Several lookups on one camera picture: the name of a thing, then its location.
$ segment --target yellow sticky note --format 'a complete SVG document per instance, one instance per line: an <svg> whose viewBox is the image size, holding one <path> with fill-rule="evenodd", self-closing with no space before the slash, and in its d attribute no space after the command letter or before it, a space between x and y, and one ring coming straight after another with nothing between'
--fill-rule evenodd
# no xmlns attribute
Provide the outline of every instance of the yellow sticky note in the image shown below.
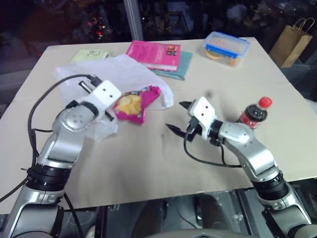
<svg viewBox="0 0 317 238"><path fill-rule="evenodd" d="M109 52L101 49L91 50L79 50L77 54L72 58L72 63L92 61L92 60L103 60L108 56Z"/></svg>

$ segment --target pink book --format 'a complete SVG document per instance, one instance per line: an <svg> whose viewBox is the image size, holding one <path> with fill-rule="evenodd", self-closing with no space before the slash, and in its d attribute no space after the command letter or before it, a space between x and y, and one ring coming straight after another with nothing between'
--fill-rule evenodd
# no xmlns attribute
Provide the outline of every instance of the pink book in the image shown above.
<svg viewBox="0 0 317 238"><path fill-rule="evenodd" d="M177 71L180 45L132 41L126 54L149 69Z"/></svg>

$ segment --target teal notebook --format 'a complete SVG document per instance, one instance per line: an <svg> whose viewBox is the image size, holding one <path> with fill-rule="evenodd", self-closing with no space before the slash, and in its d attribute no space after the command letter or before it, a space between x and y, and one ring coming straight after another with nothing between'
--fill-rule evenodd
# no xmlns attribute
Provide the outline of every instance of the teal notebook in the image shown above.
<svg viewBox="0 0 317 238"><path fill-rule="evenodd" d="M153 69L152 71L159 76L185 80L185 75L192 58L192 53L181 51L178 69L175 72Z"/></svg>

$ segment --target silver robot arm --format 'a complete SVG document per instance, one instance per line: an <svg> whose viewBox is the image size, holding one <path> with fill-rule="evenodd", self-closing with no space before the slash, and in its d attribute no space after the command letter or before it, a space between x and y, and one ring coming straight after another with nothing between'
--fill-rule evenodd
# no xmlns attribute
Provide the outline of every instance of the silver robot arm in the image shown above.
<svg viewBox="0 0 317 238"><path fill-rule="evenodd" d="M36 165L28 170L28 181L8 217L3 238L23 237L30 232L46 233L52 237L59 235L63 209L58 203L82 150L86 130L121 96L121 92L109 81L100 82L95 90L83 82L81 84L90 94L77 100L75 107L65 109L57 116L53 134L42 148Z"/></svg>
<svg viewBox="0 0 317 238"><path fill-rule="evenodd" d="M191 104L188 114L193 124L202 127L203 139L217 140L237 156L265 207L263 216L275 237L317 237L317 225L312 225L293 188L283 179L273 155L255 138L252 129L242 123L216 120L214 108L204 97Z"/></svg>

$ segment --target plastic food container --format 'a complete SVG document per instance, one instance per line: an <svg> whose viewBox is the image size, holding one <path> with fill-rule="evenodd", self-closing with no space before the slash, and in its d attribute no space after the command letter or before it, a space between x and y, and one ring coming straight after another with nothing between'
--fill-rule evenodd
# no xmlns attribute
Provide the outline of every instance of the plastic food container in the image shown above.
<svg viewBox="0 0 317 238"><path fill-rule="evenodd" d="M204 39L203 46L208 58L236 67L248 52L250 42L214 31Z"/></svg>

